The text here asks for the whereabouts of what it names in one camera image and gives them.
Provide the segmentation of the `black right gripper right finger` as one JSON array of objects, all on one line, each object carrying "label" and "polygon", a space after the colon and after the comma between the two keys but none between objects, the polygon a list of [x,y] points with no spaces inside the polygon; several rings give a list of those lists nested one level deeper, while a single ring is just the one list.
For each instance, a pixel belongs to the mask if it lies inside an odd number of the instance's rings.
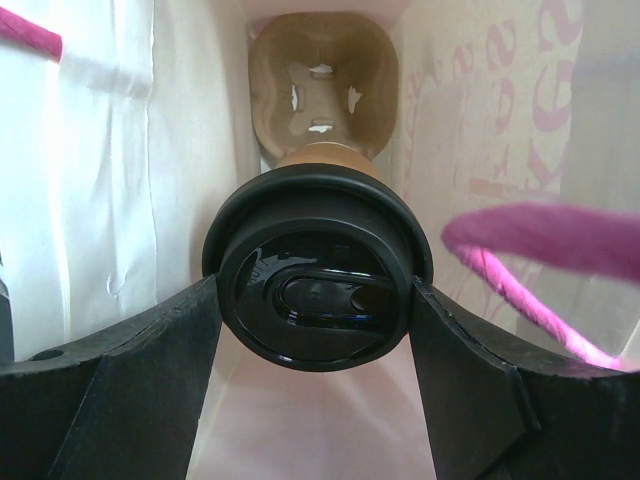
[{"label": "black right gripper right finger", "polygon": [[409,337],[440,479],[635,479],[639,376],[545,350],[414,284]]}]

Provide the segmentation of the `brown pulp cup carrier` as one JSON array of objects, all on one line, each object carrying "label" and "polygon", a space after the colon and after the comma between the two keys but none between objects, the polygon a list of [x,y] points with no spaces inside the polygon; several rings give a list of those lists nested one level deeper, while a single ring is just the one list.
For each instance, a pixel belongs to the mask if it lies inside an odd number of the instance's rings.
[{"label": "brown pulp cup carrier", "polygon": [[372,160],[396,126],[398,55],[387,32],[360,14],[274,18],[249,52],[249,86],[254,131],[276,159],[332,142]]}]

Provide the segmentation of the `brown paper coffee cup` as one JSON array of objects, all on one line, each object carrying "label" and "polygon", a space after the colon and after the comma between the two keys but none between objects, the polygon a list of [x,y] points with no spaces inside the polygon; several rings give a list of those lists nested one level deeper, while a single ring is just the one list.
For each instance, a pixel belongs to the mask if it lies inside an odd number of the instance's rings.
[{"label": "brown paper coffee cup", "polygon": [[371,159],[352,147],[336,142],[316,142],[300,147],[278,160],[275,168],[311,164],[345,167],[384,182],[379,169],[373,165]]}]

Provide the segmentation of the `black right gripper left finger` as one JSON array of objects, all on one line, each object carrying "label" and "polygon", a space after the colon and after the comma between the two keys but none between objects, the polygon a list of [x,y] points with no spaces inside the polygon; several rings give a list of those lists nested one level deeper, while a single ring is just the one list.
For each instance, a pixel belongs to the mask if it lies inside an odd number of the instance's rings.
[{"label": "black right gripper left finger", "polygon": [[182,479],[221,329],[214,278],[1,367],[5,479]]}]

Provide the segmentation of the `kraft paper takeout bag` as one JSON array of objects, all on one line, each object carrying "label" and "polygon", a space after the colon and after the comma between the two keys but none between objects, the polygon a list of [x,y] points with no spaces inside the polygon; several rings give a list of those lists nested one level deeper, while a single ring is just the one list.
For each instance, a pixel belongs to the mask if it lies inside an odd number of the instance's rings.
[{"label": "kraft paper takeout bag", "polygon": [[[251,128],[247,55],[273,17],[370,15],[400,60],[374,165],[431,244],[436,286],[566,351],[448,254],[454,216],[523,200],[639,213],[639,1],[1,1],[63,40],[1,40],[1,359],[26,360],[200,275],[206,231],[273,164]],[[502,257],[625,366],[639,288]],[[222,329],[188,479],[436,479],[409,340],[346,372],[263,361]]]}]

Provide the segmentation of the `black coffee cup lid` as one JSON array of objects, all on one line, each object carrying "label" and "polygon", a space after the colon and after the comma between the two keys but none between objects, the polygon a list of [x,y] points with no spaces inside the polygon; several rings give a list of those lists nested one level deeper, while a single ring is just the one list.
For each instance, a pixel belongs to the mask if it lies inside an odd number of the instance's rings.
[{"label": "black coffee cup lid", "polygon": [[332,372],[393,350],[412,316],[415,278],[431,280],[427,237],[389,187],[356,170],[294,165],[238,188],[205,237],[221,316],[258,356]]}]

